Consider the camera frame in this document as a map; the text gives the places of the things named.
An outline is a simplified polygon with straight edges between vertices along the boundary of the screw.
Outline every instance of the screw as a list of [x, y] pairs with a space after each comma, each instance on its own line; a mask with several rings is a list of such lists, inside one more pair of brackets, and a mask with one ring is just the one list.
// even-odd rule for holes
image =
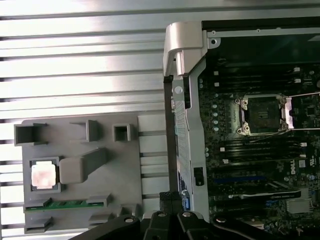
[[132, 218], [127, 218], [126, 220], [124, 220], [126, 223], [132, 223], [134, 220]]
[[217, 221], [218, 223], [223, 224], [223, 223], [225, 223], [227, 220], [226, 220], [225, 218], [223, 218], [223, 217], [219, 217], [219, 218], [216, 219], [216, 221]]
[[176, 86], [174, 88], [174, 91], [176, 94], [182, 94], [182, 92], [184, 91], [183, 88], [181, 86]]
[[191, 217], [191, 213], [188, 211], [185, 211], [184, 213], [182, 213], [182, 216], [188, 218], [188, 217]]

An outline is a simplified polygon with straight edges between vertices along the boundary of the white label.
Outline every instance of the white label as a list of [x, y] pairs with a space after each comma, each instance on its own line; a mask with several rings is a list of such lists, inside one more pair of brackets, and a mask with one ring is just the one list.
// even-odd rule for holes
[[306, 167], [306, 161], [305, 160], [299, 160], [299, 168], [305, 168]]

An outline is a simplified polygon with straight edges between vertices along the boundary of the motherboard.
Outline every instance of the motherboard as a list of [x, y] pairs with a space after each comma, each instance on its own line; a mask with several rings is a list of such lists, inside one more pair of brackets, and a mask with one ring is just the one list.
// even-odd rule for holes
[[210, 216], [319, 231], [320, 65], [207, 67], [198, 94]]

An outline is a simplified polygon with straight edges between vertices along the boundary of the capacitor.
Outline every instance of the capacitor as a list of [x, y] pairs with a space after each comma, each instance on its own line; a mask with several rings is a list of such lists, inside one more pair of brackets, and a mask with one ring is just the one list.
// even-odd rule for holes
[[313, 181], [313, 180], [316, 179], [316, 176], [314, 176], [314, 175], [312, 175], [312, 174], [308, 174], [306, 177], [307, 177], [310, 181]]

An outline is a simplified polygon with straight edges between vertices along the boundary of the blue pcie slot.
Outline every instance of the blue pcie slot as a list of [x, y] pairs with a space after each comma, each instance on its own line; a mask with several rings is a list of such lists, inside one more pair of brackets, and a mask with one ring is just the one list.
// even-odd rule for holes
[[258, 181], [266, 180], [265, 176], [239, 176], [239, 177], [228, 177], [228, 178], [215, 178], [213, 182], [216, 184], [226, 184], [226, 183], [238, 183], [247, 181]]

